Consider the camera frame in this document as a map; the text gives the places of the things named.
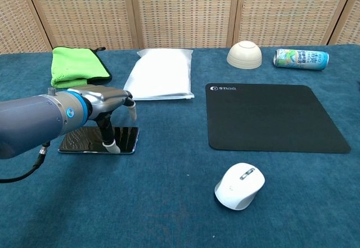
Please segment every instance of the woven screen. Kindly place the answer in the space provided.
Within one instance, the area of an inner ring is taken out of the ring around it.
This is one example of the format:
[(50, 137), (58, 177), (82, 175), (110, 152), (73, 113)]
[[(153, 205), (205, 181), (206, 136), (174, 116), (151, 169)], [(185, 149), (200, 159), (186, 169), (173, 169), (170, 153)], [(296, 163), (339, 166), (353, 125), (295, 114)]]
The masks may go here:
[(341, 0), (242, 1), (237, 40), (259, 46), (326, 44), (341, 6)]
[(360, 0), (356, 0), (337, 39), (337, 44), (360, 44)]
[(34, 3), (53, 47), (134, 46), (125, 0), (34, 0)]
[(231, 0), (138, 0), (145, 48), (225, 47)]
[(31, 8), (26, 0), (0, 0), (0, 53), (50, 50)]

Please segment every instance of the green towel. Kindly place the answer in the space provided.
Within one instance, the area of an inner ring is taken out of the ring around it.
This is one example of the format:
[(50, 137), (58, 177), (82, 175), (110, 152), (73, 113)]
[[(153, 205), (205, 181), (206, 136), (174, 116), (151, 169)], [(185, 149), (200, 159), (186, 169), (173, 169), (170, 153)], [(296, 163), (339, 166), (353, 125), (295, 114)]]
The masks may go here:
[(112, 76), (96, 55), (96, 52), (100, 50), (105, 50), (105, 47), (95, 50), (55, 47), (52, 51), (51, 86), (71, 88), (109, 82)]

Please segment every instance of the phone screen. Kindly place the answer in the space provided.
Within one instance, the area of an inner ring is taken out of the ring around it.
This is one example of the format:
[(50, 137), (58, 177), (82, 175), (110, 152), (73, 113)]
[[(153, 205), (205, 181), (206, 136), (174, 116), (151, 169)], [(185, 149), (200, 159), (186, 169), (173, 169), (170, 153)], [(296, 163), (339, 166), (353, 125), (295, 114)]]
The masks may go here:
[[(132, 154), (135, 151), (139, 134), (138, 127), (113, 127), (116, 145), (120, 154)], [(59, 152), (109, 154), (102, 145), (98, 127), (80, 127), (67, 133), (62, 140)]]

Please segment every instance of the mouse pad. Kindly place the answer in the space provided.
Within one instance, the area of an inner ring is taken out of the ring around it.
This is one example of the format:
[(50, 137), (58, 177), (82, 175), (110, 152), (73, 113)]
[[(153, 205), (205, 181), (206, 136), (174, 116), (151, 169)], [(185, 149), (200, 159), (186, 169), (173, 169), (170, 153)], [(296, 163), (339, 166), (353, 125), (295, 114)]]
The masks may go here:
[(209, 144), (217, 150), (347, 153), (350, 146), (304, 85), (206, 85)]

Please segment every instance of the mouse pad logo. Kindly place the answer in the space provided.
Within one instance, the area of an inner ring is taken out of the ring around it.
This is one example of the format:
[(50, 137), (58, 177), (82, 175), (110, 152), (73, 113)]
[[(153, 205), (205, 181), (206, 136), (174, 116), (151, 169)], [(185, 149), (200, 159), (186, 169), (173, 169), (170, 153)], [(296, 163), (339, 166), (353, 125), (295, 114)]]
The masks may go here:
[(236, 91), (236, 87), (216, 87), (216, 86), (212, 86), (212, 87), (210, 87), (210, 89), (212, 91), (217, 91), (217, 90), (220, 90), (220, 91)]

